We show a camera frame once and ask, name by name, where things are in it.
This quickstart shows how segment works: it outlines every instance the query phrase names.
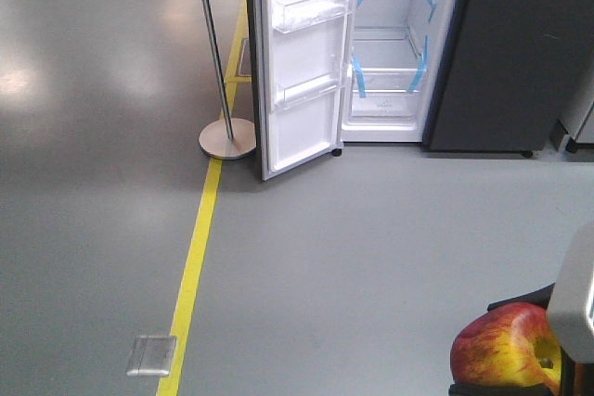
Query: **appliance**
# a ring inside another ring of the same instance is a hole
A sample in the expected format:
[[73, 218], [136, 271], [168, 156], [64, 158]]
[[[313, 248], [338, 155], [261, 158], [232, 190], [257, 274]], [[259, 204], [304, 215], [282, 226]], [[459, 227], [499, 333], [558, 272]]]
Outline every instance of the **appliance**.
[[594, 145], [594, 63], [551, 135], [553, 144], [575, 153]]
[[594, 46], [592, 2], [248, 0], [263, 178], [344, 142], [542, 148]]

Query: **yellow tape line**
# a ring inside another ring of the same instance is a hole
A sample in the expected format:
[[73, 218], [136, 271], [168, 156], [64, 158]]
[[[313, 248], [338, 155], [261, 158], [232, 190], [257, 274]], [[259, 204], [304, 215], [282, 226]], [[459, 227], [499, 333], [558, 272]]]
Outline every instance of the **yellow tape line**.
[[[241, 52], [241, 41], [247, 33], [247, 14], [245, 0], [239, 10], [238, 23], [233, 37], [233, 45], [229, 54], [226, 66], [226, 95], [229, 109], [235, 106], [235, 96], [238, 91], [238, 83], [232, 82], [235, 79], [235, 68], [239, 63]], [[177, 396], [179, 384], [182, 377], [182, 368], [186, 356], [187, 338], [192, 324], [192, 314], [198, 296], [200, 273], [206, 255], [206, 245], [211, 232], [214, 207], [218, 195], [218, 187], [221, 181], [223, 162], [211, 159], [202, 189], [202, 198], [194, 225], [192, 241], [189, 245], [189, 252], [186, 259], [186, 267], [182, 277], [181, 287], [175, 305], [174, 320], [171, 326], [171, 336], [177, 337], [172, 368], [168, 377], [159, 381], [157, 396]]]

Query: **gray floor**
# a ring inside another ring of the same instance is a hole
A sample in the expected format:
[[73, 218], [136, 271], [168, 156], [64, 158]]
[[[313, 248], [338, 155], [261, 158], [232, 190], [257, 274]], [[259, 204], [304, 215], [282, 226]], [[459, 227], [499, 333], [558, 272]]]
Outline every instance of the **gray floor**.
[[[239, 1], [213, 0], [224, 55]], [[169, 331], [206, 172], [200, 3], [2, 0], [0, 29], [0, 394], [154, 394], [124, 368]], [[226, 163], [180, 394], [446, 394], [457, 332], [594, 220], [592, 152], [484, 158]]]
[[0, 394], [154, 394], [124, 370], [169, 332], [219, 113], [200, 0], [0, 0], [0, 31]]

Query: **white appliance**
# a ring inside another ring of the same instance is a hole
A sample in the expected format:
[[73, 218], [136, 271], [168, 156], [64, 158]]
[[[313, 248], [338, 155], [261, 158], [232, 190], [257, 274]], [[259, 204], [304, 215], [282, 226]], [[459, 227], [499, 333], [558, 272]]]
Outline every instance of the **white appliance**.
[[565, 141], [567, 151], [576, 152], [580, 145], [594, 144], [594, 64], [559, 121], [569, 137]]
[[253, 0], [264, 179], [343, 142], [420, 142], [455, 2]]

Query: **apple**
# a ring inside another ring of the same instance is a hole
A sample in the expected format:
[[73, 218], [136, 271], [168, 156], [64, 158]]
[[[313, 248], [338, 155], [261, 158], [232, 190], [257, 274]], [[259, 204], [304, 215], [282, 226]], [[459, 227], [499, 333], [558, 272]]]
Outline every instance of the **apple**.
[[544, 383], [559, 395], [561, 346], [545, 309], [532, 303], [508, 303], [466, 326], [454, 340], [450, 366], [456, 383], [498, 387]]

